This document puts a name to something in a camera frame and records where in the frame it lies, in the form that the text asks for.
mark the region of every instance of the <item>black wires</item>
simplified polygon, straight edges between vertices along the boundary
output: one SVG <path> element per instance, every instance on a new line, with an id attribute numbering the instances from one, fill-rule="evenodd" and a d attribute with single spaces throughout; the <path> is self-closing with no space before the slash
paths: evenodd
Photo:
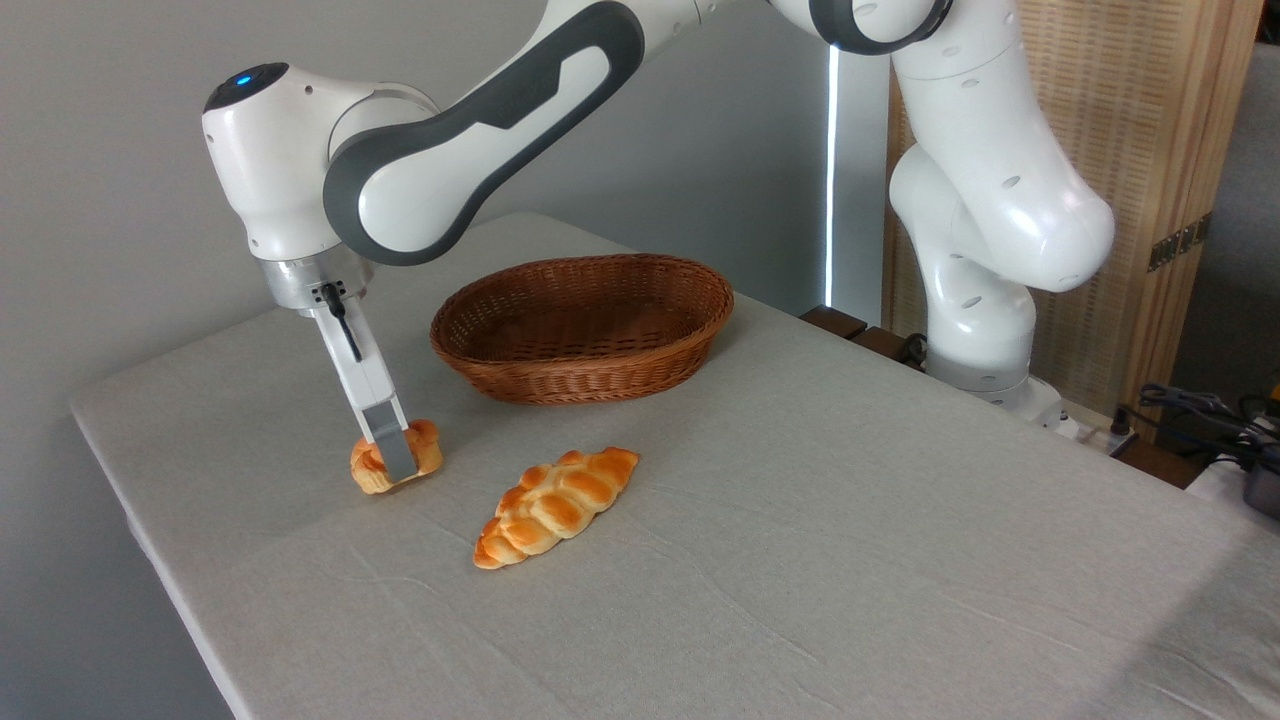
<path id="1" fill-rule="evenodd" d="M 1254 398 L 1244 398 L 1240 402 L 1240 411 L 1236 413 L 1216 395 L 1189 392 L 1157 383 L 1142 387 L 1138 404 L 1142 407 L 1165 407 L 1174 415 L 1162 423 L 1128 405 L 1121 405 L 1116 411 L 1117 425 L 1126 424 L 1130 419 L 1142 421 L 1190 443 L 1194 447 L 1193 455 L 1213 452 L 1222 456 L 1219 460 L 1233 460 L 1244 470 L 1252 470 L 1260 461 L 1280 465 L 1280 433 L 1276 430 L 1280 420 L 1267 414 L 1268 410 L 1274 410 L 1272 405 L 1263 404 L 1258 411 L 1260 405 Z M 1216 429 L 1216 437 L 1202 437 L 1183 427 L 1187 424 L 1187 418 L 1194 418 L 1203 428 Z"/>

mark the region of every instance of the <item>bread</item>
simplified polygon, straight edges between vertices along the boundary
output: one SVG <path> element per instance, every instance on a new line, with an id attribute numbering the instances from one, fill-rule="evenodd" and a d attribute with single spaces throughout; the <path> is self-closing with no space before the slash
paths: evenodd
<path id="1" fill-rule="evenodd" d="M 472 557 L 476 568 L 515 565 L 581 533 L 626 489 L 639 461 L 635 452 L 617 447 L 595 455 L 575 450 L 556 465 L 525 470 L 480 530 Z"/>
<path id="2" fill-rule="evenodd" d="M 440 430 L 430 420 L 413 420 L 404 430 L 404 439 L 408 441 L 410 452 L 417 462 L 417 474 L 404 480 L 421 478 L 435 471 L 443 462 L 440 455 Z M 351 450 L 351 477 L 360 484 L 360 489 L 367 495 L 387 492 L 401 486 L 404 480 L 394 482 L 387 465 L 383 464 L 383 454 L 378 446 L 365 438 L 360 438 L 356 447 Z"/>

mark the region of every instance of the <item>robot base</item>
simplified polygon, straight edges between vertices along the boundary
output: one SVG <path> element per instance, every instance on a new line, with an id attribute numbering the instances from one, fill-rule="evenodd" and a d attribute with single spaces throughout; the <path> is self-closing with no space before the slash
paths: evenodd
<path id="1" fill-rule="evenodd" d="M 973 392 L 970 395 L 992 405 L 998 405 L 1014 415 L 1075 439 L 1080 425 L 1066 415 L 1062 396 L 1053 386 L 1039 378 L 1027 377 L 1023 382 L 1007 389 L 995 392 Z"/>

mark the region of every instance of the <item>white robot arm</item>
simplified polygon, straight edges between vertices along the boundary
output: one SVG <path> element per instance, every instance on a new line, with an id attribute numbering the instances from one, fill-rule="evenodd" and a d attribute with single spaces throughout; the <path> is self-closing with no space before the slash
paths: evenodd
<path id="1" fill-rule="evenodd" d="M 394 386 L 360 310 L 371 277 L 369 260 L 413 265 L 448 251 L 489 193 L 602 105 L 641 64 L 730 1 L 549 0 L 529 44 L 444 111 L 406 86 L 335 81 L 283 63 L 237 73 L 214 91 L 204 114 L 206 141 L 227 197 L 244 222 L 250 251 L 276 301 L 316 319 L 361 428 L 383 450 L 393 477 L 416 470 L 399 433 L 404 415 Z M 1029 145 L 1041 154 L 1024 156 L 1009 172 L 1030 178 L 1041 155 L 1061 159 L 1034 99 L 1028 104 L 1018 95 L 1021 87 L 1009 87 L 1024 83 L 1030 97 L 1025 70 L 984 73 L 988 85 L 980 97 L 995 100 L 986 109 L 980 100 L 965 105 L 974 113 L 966 122 L 954 123 L 955 110 L 946 108 L 952 92 L 946 78 L 978 64 L 1004 67 L 992 59 L 1007 54 L 1004 42 L 1016 35 L 1016 26 L 979 8 L 1006 3 L 769 1 L 792 23 L 842 50 L 895 54 L 904 92 L 908 81 L 916 83 L 908 106 L 922 145 L 938 160 L 942 182 L 983 186 L 961 192 L 957 205 L 970 209 L 979 228 L 972 252 L 978 258 L 982 238 L 995 233 L 997 240 L 982 255 L 989 268 L 1005 273 L 1021 263 L 1021 255 L 1001 245 L 1006 236 L 988 229 L 1012 218 L 1000 205 L 988 209 L 1007 196 L 984 187 L 987 176 L 1005 173 L 1007 164 L 987 164 L 989 155 L 1004 155 L 984 145 L 989 133 L 975 131 L 989 127 L 983 120 L 992 114 L 1030 113 L 1039 124 L 1015 118 L 1011 132 L 1033 127 L 1039 135 Z M 940 45 L 933 36 L 948 40 Z M 916 47 L 927 50 L 913 54 Z M 1018 100 L 1002 100 L 1011 96 Z M 946 111 L 936 113 L 940 106 Z M 1009 177 L 1002 174 L 1000 182 Z M 1092 197 L 1083 182 L 1071 187 Z M 1019 206 L 1042 219 L 1041 205 Z M 1085 272 L 1093 270 L 1080 266 L 1079 274 Z"/>
<path id="2" fill-rule="evenodd" d="M 1115 220 L 1041 113 L 1014 0 L 956 0 L 893 65 L 919 145 L 895 168 L 890 199 L 924 275 L 928 373 L 1073 436 L 1061 397 L 1029 375 L 1025 286 L 1088 282 Z"/>

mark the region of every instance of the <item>table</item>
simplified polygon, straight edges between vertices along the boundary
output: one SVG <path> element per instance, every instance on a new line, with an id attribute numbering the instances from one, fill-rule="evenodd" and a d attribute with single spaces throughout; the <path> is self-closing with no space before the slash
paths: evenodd
<path id="1" fill-rule="evenodd" d="M 1280 539 L 739 297 L 707 366 L 622 404 L 480 396 L 436 307 L 622 251 L 512 215 L 365 309 L 443 469 L 384 497 L 308 320 L 274 310 L 73 409 L 239 717 L 1280 717 Z M 580 537 L 483 571 L 527 466 L 643 460 Z"/>

